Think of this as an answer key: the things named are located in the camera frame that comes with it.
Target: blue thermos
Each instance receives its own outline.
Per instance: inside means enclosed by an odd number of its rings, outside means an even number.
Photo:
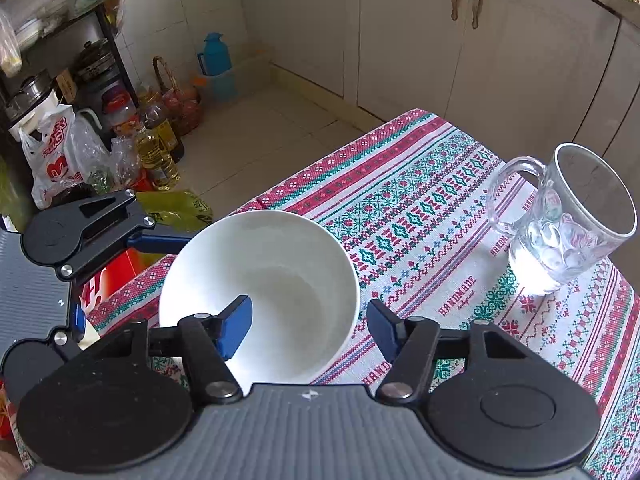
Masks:
[[[198,62],[204,75],[220,75],[231,69],[229,49],[220,40],[222,34],[210,32],[205,39],[204,52],[198,53]]]

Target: basket handle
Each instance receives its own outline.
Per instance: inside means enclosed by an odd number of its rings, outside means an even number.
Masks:
[[[166,61],[164,59],[162,59],[162,56],[155,56],[154,57],[154,72],[156,72],[156,79],[158,80],[158,84],[160,85],[160,93],[161,93],[161,95],[166,94],[169,91],[169,89],[167,88],[167,86],[164,84],[164,81],[162,80],[162,76],[160,75],[160,67],[158,66],[158,62],[160,62],[162,64],[162,66],[164,67],[164,71],[169,76],[169,81],[171,82],[172,88],[175,91],[177,91],[178,90],[178,82],[175,80],[174,74],[171,72],[171,70],[169,70],[169,67],[166,64]]]

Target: clear glass cup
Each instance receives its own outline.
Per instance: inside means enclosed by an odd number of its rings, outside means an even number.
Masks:
[[[538,178],[531,208],[502,222],[495,193],[517,171]],[[508,162],[486,195],[491,226],[511,239],[509,263],[527,294],[544,296],[611,254],[636,232],[636,207],[615,171],[578,144],[560,144],[548,166],[530,156]]]

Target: cooking oil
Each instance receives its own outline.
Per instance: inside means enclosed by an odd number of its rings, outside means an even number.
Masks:
[[[136,147],[142,165],[157,190],[168,191],[178,183],[178,168],[155,130],[142,126],[136,136]]]

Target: patterned tablecloth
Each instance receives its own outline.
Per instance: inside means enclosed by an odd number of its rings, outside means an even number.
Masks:
[[[489,228],[484,214],[487,181],[501,165],[442,118],[412,110],[240,210],[283,209],[313,219],[341,241],[358,271],[359,322],[318,383],[375,388],[389,370],[366,329],[371,298],[400,317],[427,316],[444,328],[489,319],[596,399],[602,428],[586,469],[596,478],[628,478],[640,460],[638,297],[609,260],[555,294],[528,296],[508,266],[508,240]],[[534,194],[512,176],[499,189],[498,208],[515,219]],[[161,260],[92,311],[88,319],[98,332],[142,317],[156,323],[173,259]],[[461,367],[438,362],[436,380]],[[163,370],[178,373],[166,363]]]

